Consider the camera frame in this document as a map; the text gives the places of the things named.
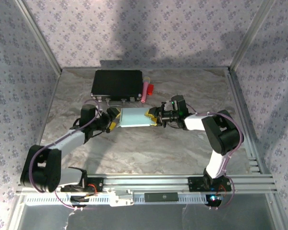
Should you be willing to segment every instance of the marble surface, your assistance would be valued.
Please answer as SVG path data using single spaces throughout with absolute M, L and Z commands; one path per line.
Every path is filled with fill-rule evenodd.
M 226 79 L 205 70 L 142 70 L 155 85 L 145 104 L 125 107 L 153 107 L 182 94 L 197 111 L 227 109 L 234 119 L 234 102 Z M 90 99 L 93 69 L 64 69 L 48 116 L 42 144 L 65 134 L 80 116 L 82 103 Z M 62 166 L 79 167 L 88 173 L 202 174 L 211 156 L 204 131 L 184 131 L 171 127 L 118 127 L 90 139 L 62 159 Z M 248 174 L 249 162 L 242 146 L 228 164 L 228 174 Z

